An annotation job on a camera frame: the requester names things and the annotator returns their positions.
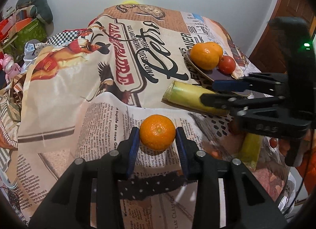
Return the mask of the red tomato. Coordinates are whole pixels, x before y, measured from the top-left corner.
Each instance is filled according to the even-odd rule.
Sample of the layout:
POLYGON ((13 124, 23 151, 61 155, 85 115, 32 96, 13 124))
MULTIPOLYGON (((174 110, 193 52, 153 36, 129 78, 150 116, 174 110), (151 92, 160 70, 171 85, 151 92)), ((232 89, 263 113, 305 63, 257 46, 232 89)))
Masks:
POLYGON ((236 63, 235 60, 230 56, 222 56, 218 62, 218 69, 223 74, 232 74, 235 71, 236 63))

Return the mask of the green sugarcane piece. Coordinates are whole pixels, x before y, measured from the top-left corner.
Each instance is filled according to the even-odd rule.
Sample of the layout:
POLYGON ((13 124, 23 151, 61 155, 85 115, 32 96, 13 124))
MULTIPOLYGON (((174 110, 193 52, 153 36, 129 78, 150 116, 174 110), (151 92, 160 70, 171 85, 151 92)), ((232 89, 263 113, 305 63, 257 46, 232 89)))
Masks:
POLYGON ((211 96, 216 95, 215 92, 200 86, 173 81, 163 94, 162 102, 176 105, 182 109, 192 110, 197 113, 205 113, 215 116, 226 116, 228 114, 228 110, 203 105, 200 100, 202 94, 211 94, 211 96))

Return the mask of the large orange with Dole sticker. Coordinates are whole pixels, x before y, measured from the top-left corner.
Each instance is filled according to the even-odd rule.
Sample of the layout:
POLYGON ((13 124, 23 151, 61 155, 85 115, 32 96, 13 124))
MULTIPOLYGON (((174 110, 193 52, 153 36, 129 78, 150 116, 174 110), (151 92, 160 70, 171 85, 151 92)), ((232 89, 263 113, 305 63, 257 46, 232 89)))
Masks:
POLYGON ((217 67, 220 55, 211 46, 211 42, 197 43, 190 50, 190 59, 203 70, 212 70, 217 67))

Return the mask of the large plain orange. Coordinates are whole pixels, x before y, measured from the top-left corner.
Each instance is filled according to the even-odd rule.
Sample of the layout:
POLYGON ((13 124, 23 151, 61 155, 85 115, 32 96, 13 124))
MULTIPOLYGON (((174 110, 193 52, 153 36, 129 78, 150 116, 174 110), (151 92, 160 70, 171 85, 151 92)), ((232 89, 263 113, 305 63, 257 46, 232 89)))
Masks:
POLYGON ((210 49, 214 50, 219 57, 222 57, 223 49, 219 44, 217 44, 216 42, 206 42, 206 44, 210 49))

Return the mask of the small tangerine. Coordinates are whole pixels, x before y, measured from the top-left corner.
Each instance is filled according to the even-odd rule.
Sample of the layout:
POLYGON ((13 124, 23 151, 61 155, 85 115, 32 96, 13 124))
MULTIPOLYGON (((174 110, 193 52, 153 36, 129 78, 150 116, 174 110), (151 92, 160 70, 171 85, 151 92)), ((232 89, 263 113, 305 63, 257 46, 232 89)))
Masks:
POLYGON ((153 151, 165 151, 176 136, 174 123, 166 116, 154 114, 147 117, 139 128, 141 143, 153 151))
POLYGON ((279 139, 278 140, 278 148, 280 153, 285 157, 290 150, 290 144, 287 140, 279 139))

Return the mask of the brown wooden door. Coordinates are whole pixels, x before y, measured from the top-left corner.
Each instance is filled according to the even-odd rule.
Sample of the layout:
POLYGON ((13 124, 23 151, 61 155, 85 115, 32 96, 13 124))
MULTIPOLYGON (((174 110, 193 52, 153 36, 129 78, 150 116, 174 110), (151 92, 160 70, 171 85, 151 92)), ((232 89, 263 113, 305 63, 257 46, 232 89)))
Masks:
POLYGON ((315 11, 308 0, 277 0, 270 20, 250 55, 250 61, 261 72, 285 73, 287 71, 283 53, 285 32, 281 18, 288 22, 294 17, 307 23, 310 35, 315 32, 315 11))

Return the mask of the dark purple plate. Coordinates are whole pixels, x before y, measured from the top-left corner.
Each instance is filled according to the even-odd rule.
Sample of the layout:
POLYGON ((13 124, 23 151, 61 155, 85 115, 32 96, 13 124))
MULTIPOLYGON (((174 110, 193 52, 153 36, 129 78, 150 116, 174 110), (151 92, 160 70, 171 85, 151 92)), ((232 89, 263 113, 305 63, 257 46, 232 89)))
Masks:
POLYGON ((231 75, 223 74, 218 68, 215 68, 215 69, 210 70, 210 71, 202 70, 201 68, 196 66, 195 63, 191 60, 190 51, 191 50, 187 50, 187 52, 186 52, 187 60, 195 68, 195 70, 197 70, 201 75, 203 75, 209 81, 212 81, 212 82, 214 82, 216 80, 226 80, 226 81, 227 80, 235 80, 236 81, 236 79, 233 78, 231 75))

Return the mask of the lower yellow sugarcane piece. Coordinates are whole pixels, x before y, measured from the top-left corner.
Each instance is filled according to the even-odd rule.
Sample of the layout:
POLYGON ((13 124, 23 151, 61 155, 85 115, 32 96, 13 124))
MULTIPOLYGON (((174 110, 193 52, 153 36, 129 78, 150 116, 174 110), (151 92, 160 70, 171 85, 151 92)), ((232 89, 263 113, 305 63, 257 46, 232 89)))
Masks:
POLYGON ((259 159, 263 136, 247 133, 238 153, 238 158, 248 167, 255 171, 259 159))

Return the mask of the retro newspaper print tablecloth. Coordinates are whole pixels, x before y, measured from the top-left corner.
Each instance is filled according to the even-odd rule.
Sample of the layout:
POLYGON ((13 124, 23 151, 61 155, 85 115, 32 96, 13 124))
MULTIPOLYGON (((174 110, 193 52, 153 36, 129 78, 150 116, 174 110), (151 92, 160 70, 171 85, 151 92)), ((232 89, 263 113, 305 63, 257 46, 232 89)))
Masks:
POLYGON ((146 4, 112 6, 69 45, 40 46, 1 90, 1 193, 18 221, 29 223, 76 158, 101 158, 152 114, 208 153, 236 155, 243 137, 229 132, 229 115, 162 102, 173 81, 211 87, 186 58, 202 42, 219 44, 244 76, 258 71, 216 21, 146 4))

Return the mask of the yellow foam tube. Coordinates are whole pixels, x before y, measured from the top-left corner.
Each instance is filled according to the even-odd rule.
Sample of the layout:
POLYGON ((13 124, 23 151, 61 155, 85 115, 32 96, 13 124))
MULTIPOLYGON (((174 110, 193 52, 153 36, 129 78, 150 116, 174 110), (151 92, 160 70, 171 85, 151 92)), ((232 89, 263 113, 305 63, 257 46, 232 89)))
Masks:
POLYGON ((135 0, 127 0, 127 1, 122 2, 122 4, 123 5, 137 5, 139 3, 135 0))

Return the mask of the pink rabbit toy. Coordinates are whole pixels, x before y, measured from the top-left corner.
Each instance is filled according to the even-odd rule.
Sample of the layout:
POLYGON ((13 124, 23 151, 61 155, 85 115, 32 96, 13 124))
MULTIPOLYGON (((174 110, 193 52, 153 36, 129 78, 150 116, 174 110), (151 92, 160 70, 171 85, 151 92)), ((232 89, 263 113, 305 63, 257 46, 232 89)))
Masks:
POLYGON ((14 58, 9 54, 4 54, 4 57, 1 59, 1 66, 5 72, 5 80, 7 84, 21 72, 21 67, 18 63, 14 62, 14 58))

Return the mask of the checkered cloth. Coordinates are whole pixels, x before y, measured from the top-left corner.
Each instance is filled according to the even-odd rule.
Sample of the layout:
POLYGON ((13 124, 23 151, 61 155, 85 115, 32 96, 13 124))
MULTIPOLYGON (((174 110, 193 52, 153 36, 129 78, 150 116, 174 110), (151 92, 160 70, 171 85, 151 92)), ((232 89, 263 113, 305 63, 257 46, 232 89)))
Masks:
POLYGON ((50 37, 47 40, 47 43, 49 45, 53 45, 54 47, 64 47, 77 39, 79 33, 79 30, 66 30, 50 37))

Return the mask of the green storage box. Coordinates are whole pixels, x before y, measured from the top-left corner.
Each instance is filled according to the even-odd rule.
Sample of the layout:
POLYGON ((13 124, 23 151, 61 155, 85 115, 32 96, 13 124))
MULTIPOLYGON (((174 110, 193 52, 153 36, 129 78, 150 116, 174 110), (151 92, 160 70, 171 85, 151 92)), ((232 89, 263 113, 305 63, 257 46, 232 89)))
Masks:
POLYGON ((45 25, 38 19, 32 20, 3 46, 3 52, 14 57, 24 53, 25 44, 30 40, 47 40, 45 25))

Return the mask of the grey green plush toy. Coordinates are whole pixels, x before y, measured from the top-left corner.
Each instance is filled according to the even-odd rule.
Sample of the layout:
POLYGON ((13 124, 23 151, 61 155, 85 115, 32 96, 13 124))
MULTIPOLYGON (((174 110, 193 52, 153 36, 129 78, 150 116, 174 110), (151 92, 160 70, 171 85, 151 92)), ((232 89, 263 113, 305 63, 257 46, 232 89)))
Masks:
POLYGON ((26 10, 29 17, 37 18, 46 25, 53 21, 53 14, 47 0, 18 0, 16 10, 26 10))

